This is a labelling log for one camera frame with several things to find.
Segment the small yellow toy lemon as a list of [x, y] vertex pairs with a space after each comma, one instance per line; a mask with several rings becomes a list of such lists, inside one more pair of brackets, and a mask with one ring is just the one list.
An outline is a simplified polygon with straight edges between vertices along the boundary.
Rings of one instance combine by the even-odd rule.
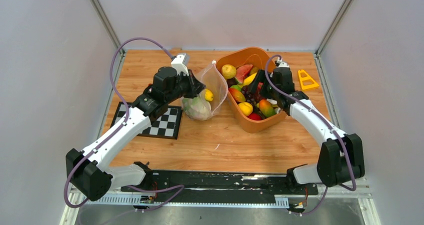
[[204, 99], [208, 102], [212, 102], [214, 100], [214, 94], [211, 90], [205, 89]]

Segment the clear zip top bag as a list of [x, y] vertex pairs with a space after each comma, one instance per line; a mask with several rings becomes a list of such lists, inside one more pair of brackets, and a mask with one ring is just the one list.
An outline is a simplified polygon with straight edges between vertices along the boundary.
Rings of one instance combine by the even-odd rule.
[[206, 121], [216, 116], [228, 95], [228, 85], [217, 69], [217, 62], [195, 74], [205, 85], [205, 89], [196, 98], [182, 98], [181, 105], [185, 114], [192, 120]]

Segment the green toy lettuce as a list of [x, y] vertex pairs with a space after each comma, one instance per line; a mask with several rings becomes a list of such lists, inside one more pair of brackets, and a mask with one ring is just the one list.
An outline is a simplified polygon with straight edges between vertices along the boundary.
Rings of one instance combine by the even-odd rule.
[[183, 98], [182, 109], [192, 120], [205, 121], [212, 117], [212, 107], [204, 98]]

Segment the orange plastic basket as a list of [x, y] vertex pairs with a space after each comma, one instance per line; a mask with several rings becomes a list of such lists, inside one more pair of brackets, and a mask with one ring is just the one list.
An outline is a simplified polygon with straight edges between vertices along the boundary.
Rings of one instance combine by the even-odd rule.
[[[259, 47], [247, 47], [219, 58], [216, 61], [215, 66], [219, 72], [222, 67], [227, 64], [236, 68], [245, 64], [252, 64], [254, 67], [264, 69], [269, 58], [270, 56], [264, 49]], [[282, 122], [287, 117], [286, 113], [281, 111], [280, 113], [263, 120], [252, 120], [242, 114], [238, 104], [230, 94], [226, 96], [226, 103], [233, 112], [237, 123], [245, 132], [248, 133], [258, 133], [263, 131]]]

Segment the dark toy grapes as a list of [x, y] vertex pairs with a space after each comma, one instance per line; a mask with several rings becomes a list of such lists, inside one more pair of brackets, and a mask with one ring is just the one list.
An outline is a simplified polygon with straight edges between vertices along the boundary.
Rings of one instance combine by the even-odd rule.
[[241, 88], [241, 93], [245, 97], [245, 102], [251, 104], [252, 106], [256, 106], [257, 101], [256, 101], [255, 94], [250, 91], [248, 86], [243, 86]]

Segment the toy watermelon slice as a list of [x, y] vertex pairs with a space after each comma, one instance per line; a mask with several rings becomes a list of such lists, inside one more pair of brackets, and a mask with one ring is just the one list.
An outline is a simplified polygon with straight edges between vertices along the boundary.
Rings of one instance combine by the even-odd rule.
[[245, 78], [249, 75], [252, 68], [253, 68], [252, 64], [245, 64], [236, 69], [236, 74], [234, 78], [239, 85], [241, 85], [244, 82]]

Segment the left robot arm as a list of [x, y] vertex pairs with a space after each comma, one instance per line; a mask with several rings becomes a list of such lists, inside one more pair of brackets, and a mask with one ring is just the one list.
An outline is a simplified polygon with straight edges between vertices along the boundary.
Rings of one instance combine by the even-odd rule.
[[135, 185], [142, 192], [149, 191], [153, 178], [140, 164], [110, 168], [110, 163], [133, 138], [164, 115], [170, 103], [182, 97], [196, 98], [205, 88], [191, 70], [159, 68], [143, 93], [124, 106], [125, 114], [112, 128], [81, 151], [73, 148], [66, 154], [65, 184], [74, 185], [90, 201], [118, 187]]

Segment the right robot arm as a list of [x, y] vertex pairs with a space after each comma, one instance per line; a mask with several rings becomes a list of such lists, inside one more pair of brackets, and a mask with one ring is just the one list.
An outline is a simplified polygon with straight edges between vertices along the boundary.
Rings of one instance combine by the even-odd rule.
[[306, 184], [334, 187], [365, 175], [361, 138], [336, 127], [314, 107], [303, 91], [296, 90], [289, 67], [277, 67], [272, 72], [260, 69], [248, 89], [276, 101], [277, 106], [299, 122], [320, 147], [317, 163], [287, 170], [285, 186], [290, 193], [298, 194]]

